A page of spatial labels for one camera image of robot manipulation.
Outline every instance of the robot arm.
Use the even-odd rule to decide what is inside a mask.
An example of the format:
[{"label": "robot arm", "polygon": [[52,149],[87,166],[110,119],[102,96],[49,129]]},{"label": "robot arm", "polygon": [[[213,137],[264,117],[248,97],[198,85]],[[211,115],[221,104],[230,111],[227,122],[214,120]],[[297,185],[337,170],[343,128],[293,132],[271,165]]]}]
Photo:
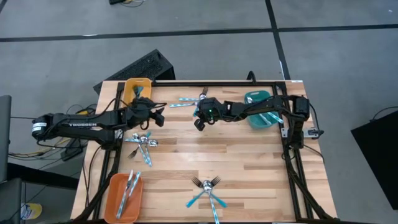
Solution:
[{"label": "robot arm", "polygon": [[[285,101],[293,102],[292,112],[284,105]],[[195,121],[195,126],[202,131],[205,128],[205,123],[212,125],[218,120],[241,121],[249,115],[271,111],[278,111],[292,121],[289,126],[287,142],[294,148],[303,148],[303,124],[310,117],[310,102],[303,96],[272,96],[250,104],[230,101],[221,104],[216,98],[206,98],[198,103],[195,115],[199,119]]]},{"label": "robot arm", "polygon": [[152,118],[158,126],[163,126],[164,117],[162,116],[165,103],[154,103],[148,98],[135,98],[126,107],[104,111],[100,114],[80,115],[80,114],[45,114],[34,119],[32,136],[38,141],[45,141],[55,137],[79,138],[94,140],[103,148],[112,147],[118,138],[120,131],[132,129],[141,125],[142,129],[147,129],[142,125]]}]

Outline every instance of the orange tray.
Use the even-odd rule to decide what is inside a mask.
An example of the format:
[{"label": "orange tray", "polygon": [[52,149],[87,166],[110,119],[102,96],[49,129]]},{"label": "orange tray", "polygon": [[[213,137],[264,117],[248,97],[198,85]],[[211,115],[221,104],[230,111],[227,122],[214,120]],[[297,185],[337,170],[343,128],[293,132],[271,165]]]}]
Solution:
[{"label": "orange tray", "polygon": [[124,84],[123,101],[131,103],[136,97],[134,93],[135,86],[142,86],[144,89],[141,91],[140,96],[150,99],[150,93],[152,89],[152,82],[149,78],[129,78]]},{"label": "orange tray", "polygon": [[[135,222],[138,218],[139,209],[141,207],[142,187],[144,185],[141,177],[138,179],[134,191],[127,200],[126,206],[124,207],[124,211],[120,216],[120,219],[116,219],[116,214],[118,213],[120,202],[122,201],[128,178],[129,174],[115,174],[111,178],[104,215],[104,219],[107,223],[132,223]],[[132,183],[134,183],[135,178],[136,175],[134,174],[132,176]]]}]

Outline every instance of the wooden table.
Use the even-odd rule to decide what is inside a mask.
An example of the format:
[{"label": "wooden table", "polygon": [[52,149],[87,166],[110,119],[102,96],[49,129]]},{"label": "wooden table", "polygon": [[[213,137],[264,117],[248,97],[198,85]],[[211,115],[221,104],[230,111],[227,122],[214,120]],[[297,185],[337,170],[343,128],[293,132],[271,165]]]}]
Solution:
[{"label": "wooden table", "polygon": [[[116,81],[103,82],[97,113],[103,111],[114,98],[117,84]],[[286,81],[286,86],[289,95],[306,96],[302,82]],[[178,103],[179,97],[198,98],[202,89],[187,86],[153,87],[151,99],[155,102]],[[271,88],[264,86],[216,86],[209,87],[208,96],[217,97],[220,102],[243,101],[245,93],[255,90],[267,90],[272,94]],[[215,202],[221,222],[294,221],[287,171],[281,159],[283,149],[278,125],[253,130],[246,120],[237,123],[219,121],[212,126],[206,125],[205,130],[199,132],[193,125],[196,120],[192,117],[194,109],[194,106],[166,106],[163,112],[164,126],[160,128],[154,122],[150,123],[151,138],[159,141],[158,147],[150,148],[152,167],[144,163],[140,153],[134,159],[128,159],[127,155],[137,145],[129,142],[123,144],[119,172],[140,170],[144,179],[138,222],[213,222],[208,197],[202,196],[190,208],[185,204],[201,191],[190,180],[193,176],[210,180],[217,175],[221,177],[221,182],[213,193],[228,204],[228,208],[222,208]],[[311,118],[305,127],[313,127]],[[134,128],[127,131],[124,137],[132,133],[145,132]],[[305,139],[305,144],[319,150],[316,140]],[[95,142],[89,143],[85,156],[86,170],[98,146]],[[301,155],[309,191],[325,211],[335,217],[335,206],[321,157],[306,148],[301,149]],[[103,157],[104,150],[100,150],[93,161],[90,198],[98,188]],[[113,159],[109,161],[109,169],[112,163]],[[299,189],[297,192],[301,214],[305,217],[302,194]],[[103,196],[100,217],[103,217],[107,195],[108,191]],[[83,211],[85,199],[85,182],[81,173],[72,218]]]}]

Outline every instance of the floor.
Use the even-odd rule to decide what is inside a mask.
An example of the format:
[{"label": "floor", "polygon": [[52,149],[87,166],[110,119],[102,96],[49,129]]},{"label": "floor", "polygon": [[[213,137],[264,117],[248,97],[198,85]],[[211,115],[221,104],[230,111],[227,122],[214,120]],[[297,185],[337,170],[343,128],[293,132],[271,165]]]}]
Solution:
[{"label": "floor", "polygon": [[[303,80],[325,130],[320,145],[338,216],[397,223],[398,212],[390,207],[350,130],[380,109],[397,105],[398,2],[271,0],[272,21],[267,1],[147,0],[128,8],[105,0],[2,0],[0,95],[12,96],[13,116],[64,113],[75,103],[95,103],[92,86],[154,49],[173,64],[179,80],[236,80],[250,70],[257,79]],[[276,26],[278,32],[270,32]],[[304,32],[331,26],[335,28]],[[142,35],[242,28],[246,31],[240,34]],[[82,40],[81,35],[95,34],[110,38]],[[58,36],[61,40],[43,38]],[[12,119],[11,152],[37,150],[30,130],[29,119]],[[81,169],[82,158],[47,170],[73,174]],[[10,161],[34,168],[51,162]],[[27,198],[38,190],[40,186],[28,185]],[[74,194],[47,188],[35,199],[44,213],[27,223],[68,219]],[[61,199],[54,201],[54,195]]]}]

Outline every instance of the teal container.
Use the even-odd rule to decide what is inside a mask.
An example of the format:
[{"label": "teal container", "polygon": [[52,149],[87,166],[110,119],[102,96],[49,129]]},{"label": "teal container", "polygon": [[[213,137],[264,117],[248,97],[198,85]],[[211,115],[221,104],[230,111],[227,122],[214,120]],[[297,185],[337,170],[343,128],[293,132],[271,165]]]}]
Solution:
[{"label": "teal container", "polygon": [[[269,92],[265,91],[265,90],[259,90],[259,91],[252,91],[249,93],[246,93],[244,95],[244,103],[248,104],[248,97],[252,98],[253,103],[256,103],[258,101],[262,101],[265,100],[266,98],[270,97],[271,95],[269,94]],[[271,112],[274,115],[278,116],[278,113],[273,111]],[[275,123],[277,123],[278,121],[275,120],[273,117],[269,116],[267,113],[263,113],[262,114],[264,117],[267,118],[267,120],[269,122],[271,122],[271,124],[267,124],[261,117],[259,114],[256,115],[251,115],[248,116],[246,119],[249,122],[250,126],[253,129],[264,129],[264,128],[269,128],[272,125],[274,125]]]}]

